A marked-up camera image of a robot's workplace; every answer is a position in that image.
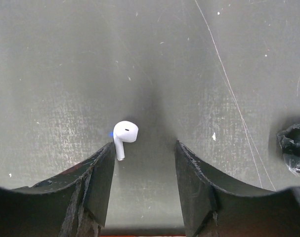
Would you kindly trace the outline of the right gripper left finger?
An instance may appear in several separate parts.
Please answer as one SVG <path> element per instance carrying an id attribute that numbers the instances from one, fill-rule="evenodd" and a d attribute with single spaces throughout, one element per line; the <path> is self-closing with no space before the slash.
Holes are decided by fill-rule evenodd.
<path id="1" fill-rule="evenodd" d="M 0 237 L 98 237 L 105 226 L 115 145 L 37 184 L 0 187 Z"/>

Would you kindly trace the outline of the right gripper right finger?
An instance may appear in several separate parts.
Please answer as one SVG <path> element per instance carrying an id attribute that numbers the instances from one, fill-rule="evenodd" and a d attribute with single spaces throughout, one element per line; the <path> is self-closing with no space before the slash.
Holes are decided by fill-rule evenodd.
<path id="1" fill-rule="evenodd" d="M 237 180 L 175 145 L 188 237 L 300 237 L 300 187 L 270 191 Z"/>

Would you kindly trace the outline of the white earbud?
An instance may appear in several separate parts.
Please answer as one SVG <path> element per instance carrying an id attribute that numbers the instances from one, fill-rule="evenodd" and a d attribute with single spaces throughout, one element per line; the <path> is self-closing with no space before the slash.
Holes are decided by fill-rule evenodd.
<path id="1" fill-rule="evenodd" d="M 133 143 L 137 139 L 139 128 L 130 121 L 121 121 L 114 126 L 113 139 L 116 149 L 116 157 L 118 161 L 125 158 L 123 143 Z"/>

